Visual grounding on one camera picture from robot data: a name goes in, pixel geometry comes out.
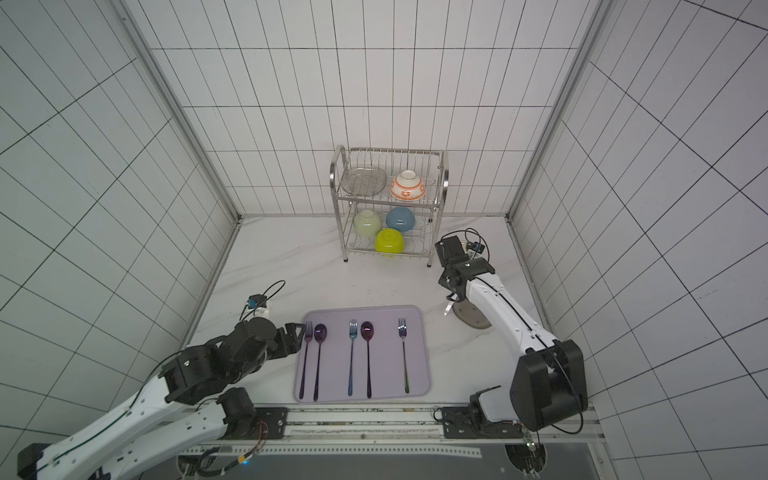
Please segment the lavender rectangular placemat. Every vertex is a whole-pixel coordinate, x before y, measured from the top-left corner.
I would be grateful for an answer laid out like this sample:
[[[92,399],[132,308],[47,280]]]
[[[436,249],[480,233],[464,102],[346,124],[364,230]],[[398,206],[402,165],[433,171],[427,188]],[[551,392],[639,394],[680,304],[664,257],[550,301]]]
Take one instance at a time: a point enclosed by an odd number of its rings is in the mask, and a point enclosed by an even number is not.
[[[407,363],[410,393],[404,392],[401,340],[398,319],[407,322]],[[358,322],[358,336],[354,352],[354,393],[347,395],[350,355],[349,323]],[[422,311],[413,305],[366,308],[328,309],[311,311],[304,322],[311,321],[327,327],[327,338],[322,345],[320,390],[317,402],[313,400],[317,343],[309,344],[306,385],[303,399],[299,399],[304,346],[298,354],[294,382],[294,398],[300,403],[343,403],[367,400],[415,398],[431,389],[431,375],[426,348],[426,330]],[[366,396],[366,342],[362,337],[362,324],[370,321],[374,326],[371,347],[372,398]]]

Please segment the pale green bowl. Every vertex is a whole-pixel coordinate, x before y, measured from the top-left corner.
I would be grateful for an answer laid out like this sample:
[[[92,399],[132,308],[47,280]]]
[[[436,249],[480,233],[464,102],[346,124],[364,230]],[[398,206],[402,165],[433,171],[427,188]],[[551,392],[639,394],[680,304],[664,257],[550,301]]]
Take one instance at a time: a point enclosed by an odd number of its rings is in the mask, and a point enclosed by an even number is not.
[[[373,210],[361,210],[353,219],[353,229],[360,237],[375,238],[382,229],[381,218]]]

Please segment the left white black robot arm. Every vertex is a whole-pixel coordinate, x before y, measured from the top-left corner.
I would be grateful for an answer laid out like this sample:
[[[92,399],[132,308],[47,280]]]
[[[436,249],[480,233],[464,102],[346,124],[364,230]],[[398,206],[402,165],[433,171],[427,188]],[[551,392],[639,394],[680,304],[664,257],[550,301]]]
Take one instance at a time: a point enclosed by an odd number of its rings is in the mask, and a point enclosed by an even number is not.
[[[261,317],[173,353],[138,392],[57,443],[32,443],[16,460],[21,479],[132,477],[209,440],[263,438],[269,423],[239,383],[270,360],[300,352],[306,326]]]

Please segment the aluminium mounting rail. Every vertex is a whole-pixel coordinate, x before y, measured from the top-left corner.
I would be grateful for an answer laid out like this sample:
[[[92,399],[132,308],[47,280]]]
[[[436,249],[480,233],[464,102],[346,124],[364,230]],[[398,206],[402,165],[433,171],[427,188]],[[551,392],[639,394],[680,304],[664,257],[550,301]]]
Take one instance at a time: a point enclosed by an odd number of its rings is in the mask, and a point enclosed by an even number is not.
[[[260,408],[244,434],[230,434],[219,408],[210,403],[188,417],[158,427],[124,447],[120,458],[147,468],[168,458],[255,455],[430,455],[479,459],[482,449],[513,446],[529,450],[606,442],[594,412],[538,433],[506,421],[477,427],[466,408],[416,404],[364,404]]]

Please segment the white orange patterned bowl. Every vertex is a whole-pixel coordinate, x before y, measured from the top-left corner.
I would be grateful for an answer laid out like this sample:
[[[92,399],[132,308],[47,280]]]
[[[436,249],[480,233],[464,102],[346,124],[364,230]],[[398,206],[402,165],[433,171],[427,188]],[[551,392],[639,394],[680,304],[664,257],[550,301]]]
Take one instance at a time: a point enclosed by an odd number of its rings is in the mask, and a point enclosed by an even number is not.
[[[401,201],[416,201],[426,193],[426,185],[422,177],[414,170],[401,171],[390,185],[390,194]]]

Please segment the lime green bowl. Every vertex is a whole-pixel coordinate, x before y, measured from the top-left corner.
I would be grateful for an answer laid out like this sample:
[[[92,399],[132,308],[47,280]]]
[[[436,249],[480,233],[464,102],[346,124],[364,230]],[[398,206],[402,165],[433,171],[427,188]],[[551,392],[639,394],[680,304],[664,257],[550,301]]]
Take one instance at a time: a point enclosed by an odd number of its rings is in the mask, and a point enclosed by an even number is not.
[[[374,250],[378,253],[399,255],[405,250],[403,234],[393,228],[380,230],[374,241]]]

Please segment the grey plate on rack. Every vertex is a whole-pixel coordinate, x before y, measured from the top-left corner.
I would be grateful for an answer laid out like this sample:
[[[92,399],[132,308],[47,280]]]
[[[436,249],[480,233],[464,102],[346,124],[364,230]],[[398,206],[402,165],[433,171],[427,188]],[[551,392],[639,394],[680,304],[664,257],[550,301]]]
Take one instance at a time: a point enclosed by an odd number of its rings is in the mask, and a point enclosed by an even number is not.
[[[387,186],[388,176],[378,167],[358,166],[345,171],[341,188],[351,196],[374,197]]]

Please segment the blue bowl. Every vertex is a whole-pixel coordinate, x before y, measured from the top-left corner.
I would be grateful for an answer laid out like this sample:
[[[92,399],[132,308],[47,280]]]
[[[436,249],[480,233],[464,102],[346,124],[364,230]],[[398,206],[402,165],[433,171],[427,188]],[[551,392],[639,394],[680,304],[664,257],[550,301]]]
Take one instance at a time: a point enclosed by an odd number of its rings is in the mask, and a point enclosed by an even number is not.
[[[394,207],[387,213],[385,223],[388,228],[405,233],[414,229],[416,217],[406,207]]]

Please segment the green handled rainbow fork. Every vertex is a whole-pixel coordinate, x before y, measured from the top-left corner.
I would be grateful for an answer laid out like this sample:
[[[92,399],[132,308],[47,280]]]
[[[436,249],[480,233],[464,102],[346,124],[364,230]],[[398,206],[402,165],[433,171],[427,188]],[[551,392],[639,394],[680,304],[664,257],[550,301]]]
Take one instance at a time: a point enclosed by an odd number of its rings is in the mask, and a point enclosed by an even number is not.
[[[406,319],[403,317],[400,317],[398,319],[398,335],[401,340],[401,350],[402,350],[402,360],[403,360],[403,376],[404,376],[404,392],[406,394],[410,393],[410,383],[409,383],[409,373],[408,373],[408,363],[407,363],[407,350],[406,350],[406,339],[407,339],[407,322]]]

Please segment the dark purple long spoon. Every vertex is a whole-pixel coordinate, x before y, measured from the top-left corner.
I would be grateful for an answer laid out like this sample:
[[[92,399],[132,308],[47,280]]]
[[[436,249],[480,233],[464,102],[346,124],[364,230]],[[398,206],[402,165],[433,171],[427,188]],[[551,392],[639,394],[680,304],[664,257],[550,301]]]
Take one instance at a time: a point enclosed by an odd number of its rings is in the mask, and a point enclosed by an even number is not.
[[[371,347],[370,342],[374,336],[374,326],[370,321],[362,324],[362,337],[366,342],[366,396],[372,398],[372,376],[371,376]]]

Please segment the purple fork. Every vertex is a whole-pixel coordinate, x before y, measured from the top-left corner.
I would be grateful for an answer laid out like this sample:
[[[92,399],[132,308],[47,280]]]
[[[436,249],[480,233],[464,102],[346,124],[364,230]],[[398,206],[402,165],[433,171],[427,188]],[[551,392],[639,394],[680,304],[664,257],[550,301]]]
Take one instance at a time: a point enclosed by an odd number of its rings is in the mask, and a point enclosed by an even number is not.
[[[303,365],[302,365],[302,375],[300,380],[300,388],[299,388],[299,399],[303,399],[305,395],[305,385],[306,385],[306,368],[307,368],[307,360],[309,355],[309,344],[312,341],[314,337],[314,327],[313,323],[311,321],[307,321],[305,323],[305,330],[304,330],[304,356],[303,356]]]

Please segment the grey glass plate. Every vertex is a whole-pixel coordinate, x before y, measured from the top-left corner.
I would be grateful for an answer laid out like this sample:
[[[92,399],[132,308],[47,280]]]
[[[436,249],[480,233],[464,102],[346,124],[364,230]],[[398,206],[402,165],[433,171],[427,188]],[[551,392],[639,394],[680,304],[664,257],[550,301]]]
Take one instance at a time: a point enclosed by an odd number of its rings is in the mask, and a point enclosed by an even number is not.
[[[491,322],[469,300],[455,302],[452,311],[459,320],[471,328],[485,330],[491,327]]]

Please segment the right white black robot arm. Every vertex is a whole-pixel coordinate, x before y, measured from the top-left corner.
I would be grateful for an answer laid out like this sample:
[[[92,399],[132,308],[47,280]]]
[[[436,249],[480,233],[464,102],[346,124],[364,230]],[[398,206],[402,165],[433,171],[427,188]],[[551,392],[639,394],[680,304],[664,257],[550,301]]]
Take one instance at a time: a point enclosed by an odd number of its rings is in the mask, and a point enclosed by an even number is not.
[[[588,407],[584,356],[529,315],[504,287],[489,261],[471,257],[454,234],[435,244],[443,267],[439,285],[456,304],[467,301],[500,334],[512,354],[507,399],[481,411],[493,422],[516,421],[530,431],[555,427]]]

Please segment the blue fork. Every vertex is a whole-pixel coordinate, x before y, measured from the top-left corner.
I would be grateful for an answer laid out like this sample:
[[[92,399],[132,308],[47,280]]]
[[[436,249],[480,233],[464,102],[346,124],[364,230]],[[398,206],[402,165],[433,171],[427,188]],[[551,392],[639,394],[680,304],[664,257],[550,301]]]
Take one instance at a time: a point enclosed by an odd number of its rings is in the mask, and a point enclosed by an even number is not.
[[[349,369],[348,369],[348,386],[347,395],[351,397],[354,393],[354,352],[355,341],[358,336],[358,322],[351,320],[349,323],[349,338],[350,338],[350,355],[349,355]]]

